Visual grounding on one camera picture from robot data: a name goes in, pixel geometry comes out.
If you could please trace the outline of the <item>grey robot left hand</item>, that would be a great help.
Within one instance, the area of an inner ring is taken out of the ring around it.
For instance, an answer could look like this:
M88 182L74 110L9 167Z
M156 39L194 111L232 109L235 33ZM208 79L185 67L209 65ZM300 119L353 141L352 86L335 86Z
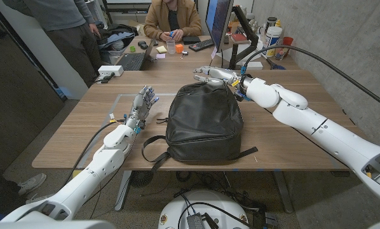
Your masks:
M132 109L126 118L125 125L133 130L137 130L138 128L144 129L145 121L151 107L159 100L158 97L154 98L154 96L153 87L145 85L135 96Z

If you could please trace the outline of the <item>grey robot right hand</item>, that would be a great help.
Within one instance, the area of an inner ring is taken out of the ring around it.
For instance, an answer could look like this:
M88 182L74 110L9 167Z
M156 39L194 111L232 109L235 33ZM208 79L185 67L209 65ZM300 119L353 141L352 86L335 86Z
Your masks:
M211 85L228 84L238 90L246 90L252 78L234 70L219 67L202 66L193 70L194 79Z

